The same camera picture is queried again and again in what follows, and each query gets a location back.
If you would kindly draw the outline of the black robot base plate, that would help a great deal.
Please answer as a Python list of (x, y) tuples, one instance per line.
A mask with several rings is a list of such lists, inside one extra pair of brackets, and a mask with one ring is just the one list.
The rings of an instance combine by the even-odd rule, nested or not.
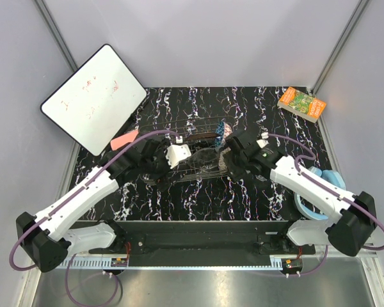
[(285, 235), (290, 221), (123, 221), (131, 254), (159, 249), (240, 249), (262, 255), (312, 255), (313, 245), (297, 246)]

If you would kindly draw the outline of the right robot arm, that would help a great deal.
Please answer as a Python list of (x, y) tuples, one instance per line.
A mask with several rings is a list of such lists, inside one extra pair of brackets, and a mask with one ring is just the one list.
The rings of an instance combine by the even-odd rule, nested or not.
[(296, 167), (293, 157), (246, 130), (231, 133), (225, 144), (230, 150), (224, 160), (232, 180), (249, 173), (260, 175), (300, 195), (326, 216), (324, 220), (295, 221), (277, 239), (281, 251), (293, 253), (306, 244), (331, 245), (347, 256), (356, 256), (364, 248), (377, 226), (370, 194), (353, 194)]

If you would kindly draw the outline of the red floral plate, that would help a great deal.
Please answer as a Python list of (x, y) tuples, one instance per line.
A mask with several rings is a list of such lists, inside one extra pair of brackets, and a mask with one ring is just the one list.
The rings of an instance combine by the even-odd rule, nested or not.
[(185, 140), (186, 141), (198, 141), (201, 139), (216, 139), (220, 135), (215, 132), (204, 132), (200, 134), (193, 134), (188, 136)]

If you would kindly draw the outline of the pink plastic cup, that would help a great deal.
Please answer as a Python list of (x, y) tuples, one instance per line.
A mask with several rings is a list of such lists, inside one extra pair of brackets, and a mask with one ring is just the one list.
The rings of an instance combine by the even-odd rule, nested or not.
[(113, 151), (120, 149), (121, 147), (132, 143), (138, 136), (138, 129), (134, 129), (130, 132), (126, 132), (125, 134), (114, 138), (110, 141), (110, 146)]

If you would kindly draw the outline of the wire dish rack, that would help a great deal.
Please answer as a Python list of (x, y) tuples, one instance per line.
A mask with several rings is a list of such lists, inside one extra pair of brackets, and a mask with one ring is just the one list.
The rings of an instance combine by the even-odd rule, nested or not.
[[(185, 139), (193, 134), (200, 134), (204, 132), (215, 132), (220, 122), (226, 122), (232, 127), (232, 131), (237, 130), (239, 127), (238, 120), (232, 116), (213, 116), (207, 118), (194, 118), (185, 120), (175, 120), (170, 122), (161, 122), (155, 124), (144, 124), (139, 127), (139, 132), (145, 134), (152, 130), (172, 130), (178, 133), (185, 144), (189, 146), (191, 154), (203, 148), (215, 148), (217, 152), (221, 152), (220, 146), (215, 145), (215, 139), (201, 139), (198, 141), (186, 141)], [(187, 164), (187, 160), (181, 161), (177, 167), (170, 170), (168, 177), (171, 185), (177, 182), (187, 182), (192, 180), (212, 179), (227, 176), (227, 171), (223, 172), (218, 169), (210, 171), (198, 171), (192, 169)], [(150, 185), (156, 185), (153, 180), (149, 179), (148, 175), (143, 175), (142, 180)]]

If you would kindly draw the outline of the blue orange patterned bowl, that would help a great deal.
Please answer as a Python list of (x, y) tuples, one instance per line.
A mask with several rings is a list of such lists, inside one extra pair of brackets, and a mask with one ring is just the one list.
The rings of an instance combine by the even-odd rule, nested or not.
[(220, 146), (225, 139), (232, 133), (232, 127), (226, 122), (220, 122), (216, 128), (215, 145)]

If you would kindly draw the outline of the brown patterned ceramic bowl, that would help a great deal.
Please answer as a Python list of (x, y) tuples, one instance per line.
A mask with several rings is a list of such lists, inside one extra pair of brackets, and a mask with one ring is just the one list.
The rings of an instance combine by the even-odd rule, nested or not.
[(219, 157), (218, 157), (218, 169), (220, 171), (227, 171), (227, 165), (226, 165), (226, 162), (225, 162), (225, 155), (230, 151), (229, 148), (219, 152)]

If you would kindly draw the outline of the clear glass square plate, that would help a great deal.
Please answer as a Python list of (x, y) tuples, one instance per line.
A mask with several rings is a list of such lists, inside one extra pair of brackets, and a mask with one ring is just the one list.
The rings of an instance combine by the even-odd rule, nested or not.
[(219, 166), (220, 153), (215, 148), (196, 151), (187, 161), (188, 166), (198, 171), (210, 171)]

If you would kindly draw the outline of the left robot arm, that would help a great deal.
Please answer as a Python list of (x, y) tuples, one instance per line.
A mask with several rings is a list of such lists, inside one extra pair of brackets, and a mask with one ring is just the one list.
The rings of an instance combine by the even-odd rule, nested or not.
[(57, 202), (16, 219), (17, 246), (41, 272), (57, 268), (81, 252), (104, 249), (111, 253), (130, 250), (127, 232), (114, 220), (73, 229), (72, 225), (98, 202), (116, 192), (127, 180), (139, 175), (162, 178), (190, 153), (166, 138), (137, 139), (110, 151), (99, 164)]

